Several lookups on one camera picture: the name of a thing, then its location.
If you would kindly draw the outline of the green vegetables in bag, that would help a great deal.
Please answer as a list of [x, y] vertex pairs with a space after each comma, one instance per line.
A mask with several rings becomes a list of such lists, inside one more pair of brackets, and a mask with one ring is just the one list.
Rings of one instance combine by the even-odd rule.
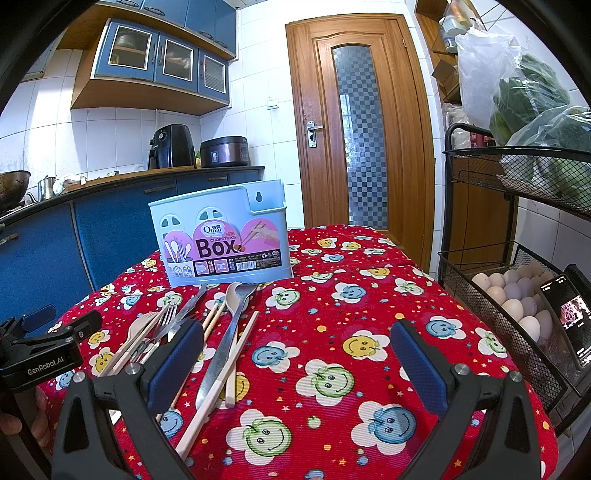
[[[516, 74], [499, 81], [489, 128], [501, 146], [590, 151], [590, 109], [571, 102], [554, 70], [521, 57]], [[573, 158], [505, 154], [505, 179], [590, 206], [590, 164]]]

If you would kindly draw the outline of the steel spoon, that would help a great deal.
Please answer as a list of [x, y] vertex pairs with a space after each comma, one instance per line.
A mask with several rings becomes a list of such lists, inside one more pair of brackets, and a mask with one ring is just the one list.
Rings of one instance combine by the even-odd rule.
[[[238, 320], [240, 315], [242, 315], [243, 308], [242, 295], [240, 295], [241, 286], [242, 284], [239, 282], [232, 283], [225, 298], [228, 311], [232, 314], [231, 321], [228, 326], [228, 330], [231, 333], [228, 352], [231, 352], [232, 348], [235, 347], [236, 343], [238, 343], [238, 334], [236, 333], [236, 328], [238, 327]], [[228, 380], [226, 380], [224, 393], [224, 403], [228, 409], [231, 409], [235, 406], [235, 376], [235, 367], [232, 367], [228, 373]]]

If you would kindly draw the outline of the beige wooden chopstick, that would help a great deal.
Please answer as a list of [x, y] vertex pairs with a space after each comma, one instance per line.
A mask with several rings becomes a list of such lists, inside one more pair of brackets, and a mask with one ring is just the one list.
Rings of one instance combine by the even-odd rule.
[[204, 426], [204, 423], [206, 422], [209, 411], [214, 407], [222, 387], [225, 385], [226, 380], [228, 380], [229, 373], [235, 368], [235, 363], [238, 361], [238, 357], [240, 353], [242, 353], [243, 347], [245, 347], [246, 340], [249, 337], [250, 332], [252, 332], [257, 316], [259, 316], [259, 311], [254, 311], [252, 317], [249, 318], [249, 323], [242, 332], [242, 336], [239, 337], [238, 344], [236, 344], [229, 352], [228, 361], [226, 361], [221, 372], [215, 378], [211, 388], [209, 388], [207, 395], [204, 398], [204, 402], [201, 403], [197, 412], [193, 415], [190, 423], [176, 445], [175, 450], [182, 460], [188, 456], [192, 445], [195, 440], [197, 440], [201, 427]]

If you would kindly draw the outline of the smartphone with dark screen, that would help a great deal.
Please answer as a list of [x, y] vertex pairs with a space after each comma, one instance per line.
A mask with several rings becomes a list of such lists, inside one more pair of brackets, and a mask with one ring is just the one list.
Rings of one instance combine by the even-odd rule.
[[540, 292], [577, 369], [586, 369], [590, 366], [590, 308], [565, 274], [543, 283]]

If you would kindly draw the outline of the blue base cabinet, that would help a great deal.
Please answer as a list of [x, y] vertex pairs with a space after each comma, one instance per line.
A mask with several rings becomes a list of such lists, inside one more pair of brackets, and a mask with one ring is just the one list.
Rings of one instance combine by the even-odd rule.
[[107, 177], [1, 219], [1, 317], [62, 315], [158, 248], [149, 203], [259, 181], [263, 167], [168, 168]]

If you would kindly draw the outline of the steel fork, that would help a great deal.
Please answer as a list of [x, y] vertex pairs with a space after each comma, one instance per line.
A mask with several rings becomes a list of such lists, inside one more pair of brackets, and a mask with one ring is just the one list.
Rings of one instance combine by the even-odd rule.
[[172, 322], [175, 314], [176, 314], [177, 307], [176, 306], [169, 306], [167, 313], [163, 316], [161, 320], [159, 320], [154, 328], [150, 331], [150, 333], [142, 340], [139, 346], [135, 349], [132, 353], [130, 362], [137, 363], [141, 360], [143, 356], [146, 355], [147, 352], [153, 347], [155, 343], [157, 343], [156, 337]]

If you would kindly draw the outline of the white egg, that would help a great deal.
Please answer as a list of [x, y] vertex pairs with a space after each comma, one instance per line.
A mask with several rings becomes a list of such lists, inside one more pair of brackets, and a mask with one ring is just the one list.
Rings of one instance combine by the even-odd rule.
[[525, 316], [518, 322], [518, 324], [534, 342], [539, 341], [541, 336], [541, 325], [535, 316]]
[[486, 293], [499, 305], [503, 305], [507, 300], [503, 287], [493, 285], [486, 290]]
[[479, 286], [483, 291], [487, 291], [491, 287], [490, 278], [485, 273], [478, 273], [473, 278], [472, 281], [475, 285]]
[[519, 299], [506, 300], [501, 307], [516, 322], [525, 316], [523, 304]]

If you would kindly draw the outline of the red smiley flower tablecloth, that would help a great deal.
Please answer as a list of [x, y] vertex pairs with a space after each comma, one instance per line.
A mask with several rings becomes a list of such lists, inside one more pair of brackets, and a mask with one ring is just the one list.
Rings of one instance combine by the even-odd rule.
[[[236, 404], [218, 401], [186, 464], [196, 479], [396, 479], [435, 427], [390, 346], [409, 320], [450, 363], [482, 376], [517, 370], [483, 322], [406, 253], [367, 227], [290, 230], [294, 278], [249, 299], [259, 312], [236, 366]], [[117, 268], [50, 329], [91, 310], [102, 328], [80, 346], [95, 377], [141, 315], [178, 310], [198, 287], [170, 287], [155, 250]]]

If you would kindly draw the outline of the steel wok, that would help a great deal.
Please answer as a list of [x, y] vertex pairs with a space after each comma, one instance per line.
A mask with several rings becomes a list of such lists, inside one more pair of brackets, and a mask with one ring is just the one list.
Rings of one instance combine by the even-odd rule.
[[28, 189], [30, 172], [16, 170], [0, 174], [0, 208], [7, 211], [19, 205]]

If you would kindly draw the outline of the brown wooden door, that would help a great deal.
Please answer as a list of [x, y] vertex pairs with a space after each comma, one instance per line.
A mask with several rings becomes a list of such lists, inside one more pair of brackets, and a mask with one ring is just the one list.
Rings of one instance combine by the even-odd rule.
[[[429, 102], [401, 14], [287, 24], [304, 224], [369, 226], [429, 269], [435, 156]], [[307, 125], [324, 128], [308, 147]]]

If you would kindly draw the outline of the blue wall cabinet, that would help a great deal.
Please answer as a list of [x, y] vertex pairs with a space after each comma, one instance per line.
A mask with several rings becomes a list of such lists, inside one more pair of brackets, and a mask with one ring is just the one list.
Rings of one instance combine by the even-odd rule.
[[71, 106], [203, 115], [229, 103], [236, 10], [225, 1], [99, 1], [65, 31], [81, 53]]

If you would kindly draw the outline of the dark rice cooker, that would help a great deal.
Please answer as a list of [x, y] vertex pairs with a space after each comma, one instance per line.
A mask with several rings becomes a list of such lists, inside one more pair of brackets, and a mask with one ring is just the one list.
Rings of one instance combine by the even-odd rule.
[[242, 136], [223, 136], [200, 144], [202, 168], [248, 166], [249, 143]]

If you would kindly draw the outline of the white plastic bag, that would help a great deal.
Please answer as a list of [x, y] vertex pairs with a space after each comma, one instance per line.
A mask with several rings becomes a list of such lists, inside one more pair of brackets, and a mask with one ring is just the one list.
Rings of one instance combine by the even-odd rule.
[[456, 37], [462, 106], [477, 127], [489, 128], [494, 97], [502, 79], [518, 76], [522, 49], [517, 38], [504, 30], [474, 28]]

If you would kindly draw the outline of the black air fryer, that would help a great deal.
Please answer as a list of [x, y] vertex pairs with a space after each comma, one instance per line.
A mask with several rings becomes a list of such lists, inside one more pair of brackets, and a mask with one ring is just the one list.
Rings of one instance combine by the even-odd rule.
[[159, 128], [149, 145], [148, 169], [195, 166], [190, 129], [184, 124], [169, 124]]

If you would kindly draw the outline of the light blue utensil holder box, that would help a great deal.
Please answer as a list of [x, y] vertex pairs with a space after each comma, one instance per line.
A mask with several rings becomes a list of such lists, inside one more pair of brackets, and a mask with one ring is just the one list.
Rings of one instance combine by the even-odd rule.
[[290, 278], [283, 182], [228, 185], [148, 204], [172, 287]]

